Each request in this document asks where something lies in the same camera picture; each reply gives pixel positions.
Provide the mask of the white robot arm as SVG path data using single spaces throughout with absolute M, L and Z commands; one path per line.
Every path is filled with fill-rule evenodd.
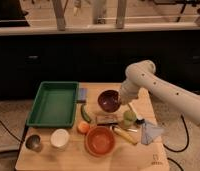
M 200 95 L 156 77 L 155 72 L 156 66 L 151 60 L 130 64 L 125 70 L 126 79 L 119 89 L 121 104 L 137 99 L 139 90 L 145 88 L 200 128 Z

